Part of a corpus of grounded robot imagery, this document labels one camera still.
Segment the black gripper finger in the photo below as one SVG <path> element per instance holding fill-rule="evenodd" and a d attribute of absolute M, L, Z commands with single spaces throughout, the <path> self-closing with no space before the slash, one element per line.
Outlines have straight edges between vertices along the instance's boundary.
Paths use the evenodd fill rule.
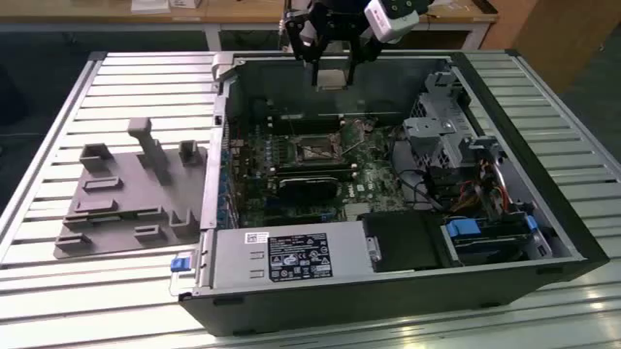
<path fill-rule="evenodd" d="M 315 87 L 318 85 L 319 59 L 325 51 L 325 37 L 315 32 L 310 44 L 306 45 L 302 36 L 306 21 L 306 16 L 287 17 L 284 19 L 284 29 L 295 58 L 311 65 L 311 85 Z"/>
<path fill-rule="evenodd" d="M 371 34 L 369 39 L 361 37 L 350 41 L 349 63 L 346 69 L 346 85 L 354 82 L 357 66 L 366 62 L 374 62 L 382 52 L 383 43 Z"/>

